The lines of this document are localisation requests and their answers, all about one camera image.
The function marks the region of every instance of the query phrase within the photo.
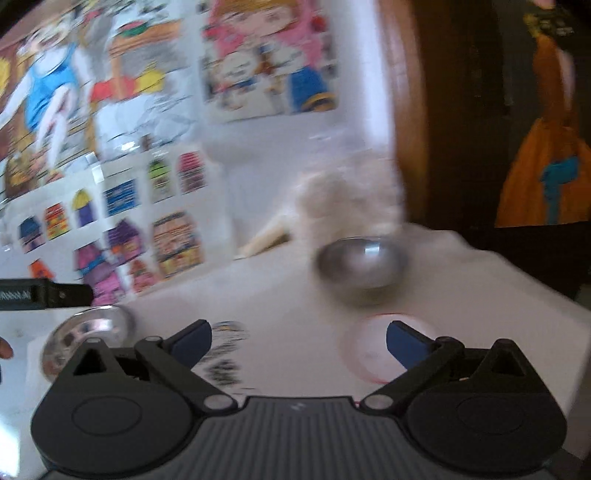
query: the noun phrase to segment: painting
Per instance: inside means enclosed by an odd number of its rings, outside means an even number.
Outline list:
[[[502,14],[509,8],[497,7]],[[589,119],[582,118],[578,100],[587,97],[588,82],[577,81],[577,68],[588,63],[591,32],[554,0],[524,0],[519,13],[532,52],[526,71],[531,68],[537,88],[514,82],[515,90],[522,85],[529,90],[515,92],[514,98],[517,103],[518,93],[525,98],[536,92],[531,103],[537,108],[506,174],[496,226],[584,222],[591,219],[591,150],[584,129],[587,125],[589,131]],[[516,58],[522,70],[523,58]],[[525,114],[525,109],[516,112]]]
[[[310,0],[202,4],[202,77],[212,119],[332,110],[336,56],[326,14]]]
[[[153,247],[164,278],[203,263],[199,237],[193,220],[186,212],[177,212],[154,222]]]

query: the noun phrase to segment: cartoon character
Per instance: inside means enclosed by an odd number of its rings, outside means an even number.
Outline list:
[[[256,84],[259,59],[249,50],[235,51],[222,60],[220,70],[222,106],[237,110],[246,105],[245,93]]]
[[[93,79],[84,49],[70,39],[74,21],[74,12],[70,12],[28,38],[20,53],[32,55],[33,63],[0,113],[2,129],[25,104],[25,124],[36,134],[35,171],[43,169],[46,141],[46,160],[53,169],[66,142],[70,119],[75,113],[82,118],[89,116]]]
[[[254,49],[286,59],[299,50],[302,58],[288,70],[288,88],[294,111],[308,112],[336,107],[335,95],[316,70],[322,43],[313,34],[312,19],[309,0],[217,0],[210,23],[217,25],[215,44],[221,57]]]
[[[579,136],[574,61],[576,33],[554,0],[524,21],[537,49],[533,67],[541,117],[525,137],[501,192],[497,227],[555,225],[591,218],[591,150]]]

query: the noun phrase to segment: colorful poster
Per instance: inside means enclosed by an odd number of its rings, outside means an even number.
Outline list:
[[[0,50],[0,193],[193,135],[182,0],[87,0]]]
[[[137,179],[131,169],[105,178],[107,215],[117,215],[136,208],[140,204],[136,182]]]
[[[332,110],[336,60],[327,18],[310,0],[202,3],[209,115],[231,121]]]

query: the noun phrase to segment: paper cutout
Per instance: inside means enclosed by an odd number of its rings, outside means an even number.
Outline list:
[[[29,217],[21,223],[20,239],[22,249],[25,253],[32,252],[36,248],[45,244],[43,232],[41,231],[41,223],[37,220],[37,217]]]
[[[164,278],[203,262],[201,245],[193,221],[185,212],[177,212],[154,222],[154,250]]]
[[[148,177],[152,187],[152,203],[158,203],[174,195],[170,167],[163,159],[157,158],[150,163]]]
[[[125,181],[105,192],[107,214],[109,216],[130,210],[139,205],[135,180]]]
[[[33,278],[49,278],[49,280],[54,280],[56,277],[40,258],[29,265],[29,272],[31,272]]]
[[[106,236],[117,266],[130,262],[145,252],[138,228],[128,219],[117,223],[115,228],[107,231]]]
[[[154,275],[140,259],[136,258],[131,262],[129,273],[134,279],[132,288],[134,289],[134,292],[138,294],[158,283],[156,275]]]
[[[78,190],[72,201],[72,208],[76,211],[80,227],[95,221],[95,214],[92,211],[92,199],[85,189]]]
[[[53,240],[70,231],[68,219],[61,203],[56,203],[54,206],[45,210],[45,223],[47,226],[47,238],[49,240]]]
[[[84,283],[90,285],[95,293],[93,306],[113,305],[125,297],[116,267],[106,260],[98,242],[76,250],[74,263]]]
[[[197,152],[184,153],[180,156],[178,175],[183,193],[194,192],[205,186],[205,166]]]

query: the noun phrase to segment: metal bowl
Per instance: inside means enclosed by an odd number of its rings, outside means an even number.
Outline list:
[[[41,369],[53,382],[78,346],[90,337],[101,338],[109,347],[123,346],[131,337],[134,320],[128,310],[117,306],[94,307],[68,318],[47,339]]]
[[[316,257],[322,283],[337,298],[358,306],[388,300],[404,276],[408,255],[390,238],[343,238]]]

